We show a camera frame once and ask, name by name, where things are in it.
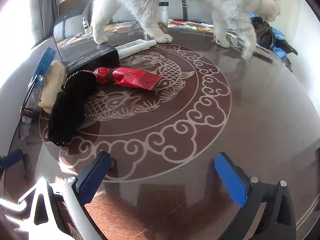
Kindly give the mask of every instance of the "wooden headboard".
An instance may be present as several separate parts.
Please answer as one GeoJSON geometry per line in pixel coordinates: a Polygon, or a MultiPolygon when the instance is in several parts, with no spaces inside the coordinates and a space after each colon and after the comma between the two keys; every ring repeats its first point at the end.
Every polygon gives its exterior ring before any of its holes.
{"type": "Polygon", "coordinates": [[[84,3],[89,2],[90,0],[65,0],[59,4],[59,15],[64,13],[65,11],[70,10],[72,7],[84,3]]]}

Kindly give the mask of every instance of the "cat's head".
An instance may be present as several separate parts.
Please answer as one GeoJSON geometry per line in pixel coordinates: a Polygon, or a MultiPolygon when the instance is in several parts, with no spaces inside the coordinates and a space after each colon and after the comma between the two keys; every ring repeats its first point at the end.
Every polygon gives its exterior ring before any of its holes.
{"type": "Polygon", "coordinates": [[[267,22],[273,22],[281,13],[279,0],[261,0],[258,11],[256,12],[267,22]]]}

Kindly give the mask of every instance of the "curtain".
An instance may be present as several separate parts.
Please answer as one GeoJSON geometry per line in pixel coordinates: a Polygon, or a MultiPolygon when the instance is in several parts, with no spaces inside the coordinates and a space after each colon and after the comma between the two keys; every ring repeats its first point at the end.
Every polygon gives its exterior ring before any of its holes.
{"type": "Polygon", "coordinates": [[[35,42],[53,35],[54,22],[58,16],[59,0],[29,0],[32,17],[32,33],[35,42]]]}

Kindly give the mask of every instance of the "circular table pattern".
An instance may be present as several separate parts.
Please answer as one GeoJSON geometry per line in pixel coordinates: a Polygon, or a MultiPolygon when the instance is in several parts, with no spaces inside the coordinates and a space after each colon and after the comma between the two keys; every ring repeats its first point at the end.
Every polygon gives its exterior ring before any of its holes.
{"type": "MultiPolygon", "coordinates": [[[[78,133],[60,149],[61,167],[77,173],[104,150],[117,162],[117,171],[108,173],[105,181],[151,178],[197,157],[227,123],[230,87],[221,70],[200,53],[174,44],[157,45],[121,60],[121,66],[163,78],[152,91],[101,87],[86,103],[78,133]]],[[[43,142],[47,121],[42,112],[43,142]]],[[[57,151],[52,143],[45,145],[49,152],[57,151]]]]}

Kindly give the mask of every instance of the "cat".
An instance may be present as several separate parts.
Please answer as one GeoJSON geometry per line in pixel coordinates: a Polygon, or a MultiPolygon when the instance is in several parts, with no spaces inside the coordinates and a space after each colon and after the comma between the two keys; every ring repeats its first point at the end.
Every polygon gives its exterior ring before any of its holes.
{"type": "MultiPolygon", "coordinates": [[[[250,22],[250,13],[259,14],[265,21],[274,21],[280,14],[279,0],[198,0],[212,6],[214,38],[218,45],[228,48],[227,28],[233,29],[244,41],[242,57],[249,60],[256,47],[256,33],[250,22]]],[[[139,21],[143,30],[158,43],[170,43],[172,37],[164,34],[157,19],[159,0],[94,0],[92,12],[93,38],[97,44],[108,41],[103,30],[115,12],[124,4],[139,21]]]]}

